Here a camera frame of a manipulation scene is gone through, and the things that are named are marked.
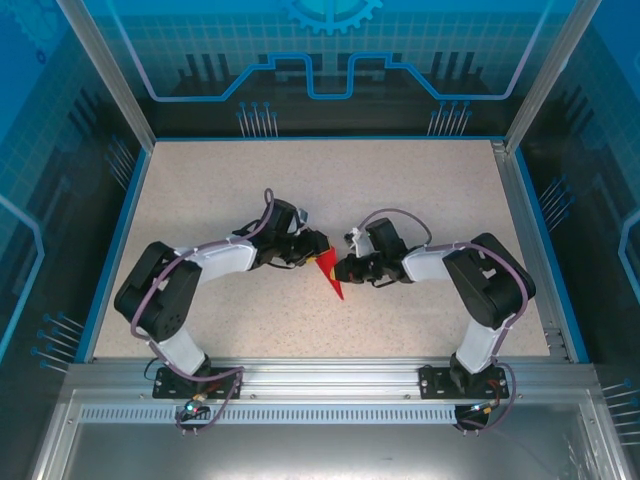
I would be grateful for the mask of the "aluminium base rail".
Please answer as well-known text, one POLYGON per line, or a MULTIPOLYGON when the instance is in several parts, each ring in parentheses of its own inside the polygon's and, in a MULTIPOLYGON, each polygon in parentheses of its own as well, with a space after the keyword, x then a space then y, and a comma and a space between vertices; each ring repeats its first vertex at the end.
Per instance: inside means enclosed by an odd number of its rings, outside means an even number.
MULTIPOLYGON (((555 362, 547 357, 507 358, 514 370, 516 397, 526 402, 570 401, 598 388, 590 364, 555 362)), ((240 400, 262 403, 341 401, 362 403, 416 402, 418 369, 446 367, 444 358, 364 359, 218 359, 223 368, 245 367, 240 400)), ((152 383, 143 378, 140 359, 103 359, 75 364, 62 387, 66 397, 90 401, 148 400, 152 383)))

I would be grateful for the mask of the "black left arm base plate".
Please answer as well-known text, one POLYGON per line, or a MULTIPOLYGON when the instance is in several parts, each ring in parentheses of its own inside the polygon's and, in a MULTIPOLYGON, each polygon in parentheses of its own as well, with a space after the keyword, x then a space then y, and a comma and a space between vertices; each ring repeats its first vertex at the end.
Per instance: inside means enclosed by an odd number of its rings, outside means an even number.
POLYGON ((194 382, 177 375, 168 367, 161 367, 156 372, 152 397, 187 400, 196 394, 205 394, 208 399, 224 400, 232 390, 233 382, 233 376, 215 382, 194 382))

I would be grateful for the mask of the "red paper sheet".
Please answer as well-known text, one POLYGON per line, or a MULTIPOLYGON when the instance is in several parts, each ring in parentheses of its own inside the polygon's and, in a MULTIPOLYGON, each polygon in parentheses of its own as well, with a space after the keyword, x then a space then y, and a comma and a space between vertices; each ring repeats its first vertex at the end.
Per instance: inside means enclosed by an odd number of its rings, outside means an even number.
POLYGON ((319 267, 325 278, 329 281, 334 292, 337 294, 340 300, 344 299, 342 286, 340 281, 336 278, 335 267, 338 263, 338 256, 336 249, 330 247, 326 252, 320 254, 315 258, 315 264, 319 267))

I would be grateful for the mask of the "blue printed panel with gear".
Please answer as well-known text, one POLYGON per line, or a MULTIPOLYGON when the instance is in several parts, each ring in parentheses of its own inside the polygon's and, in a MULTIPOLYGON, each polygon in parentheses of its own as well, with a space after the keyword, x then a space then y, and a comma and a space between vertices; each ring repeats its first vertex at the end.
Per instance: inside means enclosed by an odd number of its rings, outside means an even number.
POLYGON ((504 135, 576 0, 82 0, 159 138, 504 135))

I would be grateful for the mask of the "blue printed side panel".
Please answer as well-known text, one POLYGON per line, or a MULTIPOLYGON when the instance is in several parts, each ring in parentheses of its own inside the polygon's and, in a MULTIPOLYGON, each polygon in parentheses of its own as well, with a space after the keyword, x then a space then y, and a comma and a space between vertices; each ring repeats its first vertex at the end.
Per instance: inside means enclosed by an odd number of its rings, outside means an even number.
POLYGON ((640 480, 640 0, 601 0, 520 148, 640 480))
POLYGON ((0 480, 29 480, 144 157, 57 0, 0 0, 0 480))

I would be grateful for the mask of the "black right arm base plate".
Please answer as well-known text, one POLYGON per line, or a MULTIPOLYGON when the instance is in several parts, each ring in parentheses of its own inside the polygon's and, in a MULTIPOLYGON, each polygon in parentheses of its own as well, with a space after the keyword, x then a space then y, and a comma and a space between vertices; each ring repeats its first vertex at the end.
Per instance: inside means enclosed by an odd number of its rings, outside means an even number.
POLYGON ((418 386, 423 400, 500 400, 510 397, 506 372, 489 366, 484 371, 468 375, 449 367, 425 365, 418 370, 418 386))

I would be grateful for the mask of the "aluminium frame post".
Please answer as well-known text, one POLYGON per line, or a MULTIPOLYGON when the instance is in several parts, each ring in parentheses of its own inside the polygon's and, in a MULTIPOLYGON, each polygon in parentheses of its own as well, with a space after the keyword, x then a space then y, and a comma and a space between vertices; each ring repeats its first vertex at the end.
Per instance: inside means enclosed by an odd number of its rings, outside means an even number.
POLYGON ((106 41, 82 0, 56 0, 141 147, 153 152, 156 137, 106 41))
POLYGON ((545 100, 565 69, 602 0, 576 0, 504 139, 505 153, 514 156, 545 100))

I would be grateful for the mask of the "aluminium side rail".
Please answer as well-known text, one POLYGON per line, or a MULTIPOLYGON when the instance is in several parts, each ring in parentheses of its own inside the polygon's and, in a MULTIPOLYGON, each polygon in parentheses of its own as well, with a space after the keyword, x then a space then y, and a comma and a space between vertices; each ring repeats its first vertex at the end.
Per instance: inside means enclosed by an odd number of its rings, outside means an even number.
POLYGON ((521 169, 517 160, 507 153, 502 141, 492 140, 491 147, 523 257, 522 264, 537 289, 527 312, 537 312, 550 360, 554 363, 573 363, 573 345, 571 339, 567 338, 565 311, 521 169))

